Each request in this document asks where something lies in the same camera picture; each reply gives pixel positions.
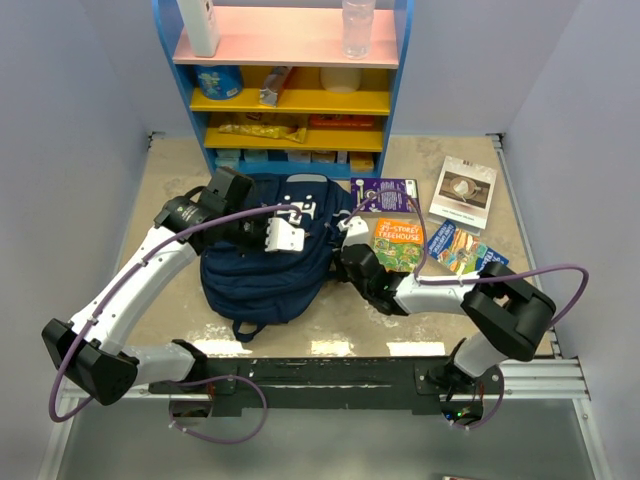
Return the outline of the navy blue student backpack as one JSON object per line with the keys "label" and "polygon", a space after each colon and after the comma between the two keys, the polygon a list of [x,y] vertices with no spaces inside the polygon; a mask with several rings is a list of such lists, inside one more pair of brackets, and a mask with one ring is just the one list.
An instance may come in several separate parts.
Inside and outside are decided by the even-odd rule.
{"label": "navy blue student backpack", "polygon": [[235,339],[252,341],[269,325],[299,317],[326,280],[344,239],[338,223],[353,211],[350,194],[319,174],[254,174],[251,207],[297,204],[303,211],[299,253],[247,252],[220,242],[200,257],[200,279],[211,309],[232,322]]}

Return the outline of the blue Treehouse book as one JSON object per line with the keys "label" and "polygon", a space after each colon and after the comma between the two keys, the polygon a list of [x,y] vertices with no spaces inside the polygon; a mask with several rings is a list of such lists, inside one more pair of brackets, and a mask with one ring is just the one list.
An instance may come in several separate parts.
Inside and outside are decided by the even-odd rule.
{"label": "blue Treehouse book", "polygon": [[480,271],[491,262],[509,264],[506,257],[450,220],[445,221],[431,236],[428,253],[440,265],[457,275]]}

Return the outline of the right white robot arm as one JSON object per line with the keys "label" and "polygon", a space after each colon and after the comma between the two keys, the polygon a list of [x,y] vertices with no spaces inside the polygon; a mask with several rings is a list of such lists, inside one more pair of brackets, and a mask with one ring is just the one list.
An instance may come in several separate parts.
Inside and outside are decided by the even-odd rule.
{"label": "right white robot arm", "polygon": [[370,246],[354,244],[334,264],[338,278],[384,315],[464,314],[472,321],[478,333],[425,375],[448,395],[469,392],[505,360],[530,361],[556,312],[553,300],[500,262],[460,279],[416,276],[386,269]]}

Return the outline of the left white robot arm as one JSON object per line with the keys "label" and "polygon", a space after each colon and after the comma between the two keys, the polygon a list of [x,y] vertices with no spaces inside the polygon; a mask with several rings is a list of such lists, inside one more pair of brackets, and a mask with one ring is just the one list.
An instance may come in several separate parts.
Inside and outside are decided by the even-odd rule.
{"label": "left white robot arm", "polygon": [[185,392],[207,380],[207,357],[184,340],[160,347],[125,345],[133,327],[169,282],[208,247],[223,241],[243,249],[265,244],[267,216],[244,218],[258,207],[254,179],[221,167],[209,183],[168,200],[122,270],[70,320],[50,320],[42,331],[60,377],[103,406],[131,387],[174,382]]}

